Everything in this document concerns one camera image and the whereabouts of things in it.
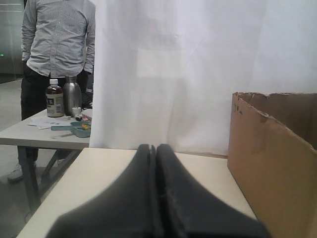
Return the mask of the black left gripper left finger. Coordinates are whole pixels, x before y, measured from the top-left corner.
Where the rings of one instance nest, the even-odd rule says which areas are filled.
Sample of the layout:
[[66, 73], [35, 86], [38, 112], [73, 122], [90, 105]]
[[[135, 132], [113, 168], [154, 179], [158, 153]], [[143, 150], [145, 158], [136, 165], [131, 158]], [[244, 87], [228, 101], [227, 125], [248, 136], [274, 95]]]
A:
[[98, 196], [61, 215], [48, 238], [154, 238], [154, 146], [142, 144], [131, 162]]

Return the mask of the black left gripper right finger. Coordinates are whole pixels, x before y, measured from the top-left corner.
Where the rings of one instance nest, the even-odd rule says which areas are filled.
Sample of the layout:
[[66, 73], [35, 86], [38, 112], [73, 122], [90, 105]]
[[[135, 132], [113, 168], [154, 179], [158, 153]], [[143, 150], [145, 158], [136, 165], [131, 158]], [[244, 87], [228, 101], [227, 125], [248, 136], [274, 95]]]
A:
[[265, 225], [205, 189], [167, 144], [157, 147], [157, 188], [166, 238], [269, 238]]

